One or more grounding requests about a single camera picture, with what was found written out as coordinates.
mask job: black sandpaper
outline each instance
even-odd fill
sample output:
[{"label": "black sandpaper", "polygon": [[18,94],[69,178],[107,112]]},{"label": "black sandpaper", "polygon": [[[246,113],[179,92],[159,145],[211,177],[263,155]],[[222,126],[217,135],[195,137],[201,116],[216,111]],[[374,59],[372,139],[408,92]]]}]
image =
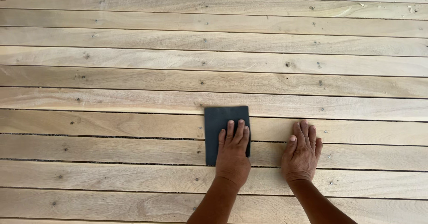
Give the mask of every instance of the black sandpaper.
[{"label": "black sandpaper", "polygon": [[[238,121],[243,119],[245,125],[249,127],[248,106],[239,107],[207,107],[205,108],[205,153],[206,163],[208,165],[215,165],[218,153],[218,134],[221,129],[227,130],[227,122],[229,120],[235,121],[235,135],[238,128]],[[251,135],[245,155],[249,157],[250,154]]]}]

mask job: finger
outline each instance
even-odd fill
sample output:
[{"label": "finger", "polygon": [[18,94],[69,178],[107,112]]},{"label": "finger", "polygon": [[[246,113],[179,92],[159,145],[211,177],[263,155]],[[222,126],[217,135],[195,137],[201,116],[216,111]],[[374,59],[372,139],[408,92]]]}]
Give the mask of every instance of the finger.
[{"label": "finger", "polygon": [[317,139],[317,128],[315,125],[309,127],[309,143],[311,144],[311,148],[315,151],[315,140]]},{"label": "finger", "polygon": [[242,139],[239,141],[239,145],[242,147],[244,151],[247,150],[248,142],[249,142],[249,128],[248,126],[244,126],[243,136],[242,136]]},{"label": "finger", "polygon": [[322,151],[322,139],[318,138],[315,141],[315,157],[317,158],[317,162],[320,159],[321,151]]},{"label": "finger", "polygon": [[243,137],[243,128],[245,126],[245,121],[240,119],[238,121],[238,128],[236,129],[235,137],[233,137],[233,143],[239,144],[239,141]]},{"label": "finger", "polygon": [[286,149],[282,157],[286,157],[288,160],[291,160],[294,156],[294,152],[297,149],[297,138],[295,135],[290,136],[290,140],[287,142]]},{"label": "finger", "polygon": [[303,136],[305,137],[306,146],[311,150],[311,144],[309,142],[309,128],[308,121],[306,119],[302,120],[300,123],[300,129],[302,130]]},{"label": "finger", "polygon": [[303,149],[306,146],[306,140],[302,130],[300,129],[299,122],[294,123],[293,132],[297,139],[297,149]]},{"label": "finger", "polygon": [[224,129],[221,129],[220,134],[218,134],[218,152],[219,153],[220,153],[220,150],[223,149],[225,137],[226,137],[226,131]]},{"label": "finger", "polygon": [[227,134],[226,134],[225,145],[228,145],[230,142],[232,142],[232,139],[233,139],[233,128],[234,127],[235,127],[235,122],[233,120],[229,120],[227,122]]}]

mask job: hand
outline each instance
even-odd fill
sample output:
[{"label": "hand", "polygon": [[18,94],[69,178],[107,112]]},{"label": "hand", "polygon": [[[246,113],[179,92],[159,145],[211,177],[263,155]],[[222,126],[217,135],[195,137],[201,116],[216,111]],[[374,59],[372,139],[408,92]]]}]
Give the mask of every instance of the hand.
[{"label": "hand", "polygon": [[322,139],[316,138],[316,127],[308,128],[306,119],[294,123],[293,132],[281,161],[282,176],[288,185],[296,180],[312,181],[322,150]]},{"label": "hand", "polygon": [[239,189],[247,181],[249,170],[251,169],[251,164],[245,156],[245,150],[249,141],[249,128],[240,119],[235,137],[233,137],[234,125],[234,121],[229,120],[227,123],[227,134],[222,129],[218,135],[218,154],[215,170],[216,178],[226,178]]}]

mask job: wooden floor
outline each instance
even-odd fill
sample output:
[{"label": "wooden floor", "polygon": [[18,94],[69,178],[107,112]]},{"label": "wooden floor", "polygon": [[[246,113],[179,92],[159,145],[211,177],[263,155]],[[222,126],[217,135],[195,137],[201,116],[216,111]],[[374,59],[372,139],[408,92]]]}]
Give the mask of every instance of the wooden floor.
[{"label": "wooden floor", "polygon": [[0,0],[0,26],[0,224],[185,222],[203,109],[234,105],[254,167],[230,223],[309,223],[278,168],[302,118],[332,203],[428,223],[428,0]]}]

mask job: forearm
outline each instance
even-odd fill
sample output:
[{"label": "forearm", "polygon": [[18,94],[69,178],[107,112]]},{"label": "forearm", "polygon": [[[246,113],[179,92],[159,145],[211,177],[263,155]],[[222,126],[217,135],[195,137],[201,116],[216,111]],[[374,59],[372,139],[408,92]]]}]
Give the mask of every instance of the forearm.
[{"label": "forearm", "polygon": [[187,224],[226,224],[238,191],[235,183],[216,177]]},{"label": "forearm", "polygon": [[356,224],[345,213],[335,207],[308,180],[296,180],[289,183],[291,190],[299,200],[311,224]]}]

